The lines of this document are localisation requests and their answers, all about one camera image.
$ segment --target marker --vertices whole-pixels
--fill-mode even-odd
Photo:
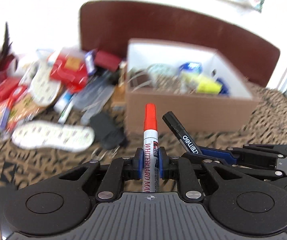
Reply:
[[[146,105],[143,132],[143,192],[159,192],[158,132],[156,106]]]
[[[169,127],[169,129],[173,132],[173,134],[177,137],[179,142],[185,148],[187,152],[202,154],[200,148],[195,144],[194,140],[191,138],[189,133],[185,130],[183,125],[179,122],[173,112],[168,112],[163,115],[162,120],[164,120],[165,124]]]

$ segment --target cylindrical white object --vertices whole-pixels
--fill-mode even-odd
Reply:
[[[143,132],[143,192],[159,192],[158,132]]]

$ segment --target yellow object in box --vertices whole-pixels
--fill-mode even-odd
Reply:
[[[181,77],[186,83],[196,86],[196,93],[206,94],[219,94],[222,84],[214,81],[213,79],[197,73],[191,73],[188,71],[182,71]]]

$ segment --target black marker cap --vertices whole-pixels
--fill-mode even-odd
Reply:
[[[184,130],[184,127],[173,114],[173,112],[169,111],[168,113],[162,116],[162,120],[164,120],[165,124],[169,127],[169,129],[174,133],[179,133]]]

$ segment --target open box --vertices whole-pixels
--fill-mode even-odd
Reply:
[[[146,69],[154,63],[179,67],[185,62],[202,63],[203,73],[214,80],[222,78],[230,96],[207,94],[172,94],[152,88],[134,90],[126,86],[126,130],[143,131],[145,105],[154,103],[157,109],[158,132],[169,131],[162,116],[172,111],[188,131],[236,131],[247,123],[259,98],[244,83],[245,78],[216,49],[172,41],[130,39],[127,72],[132,68]]]

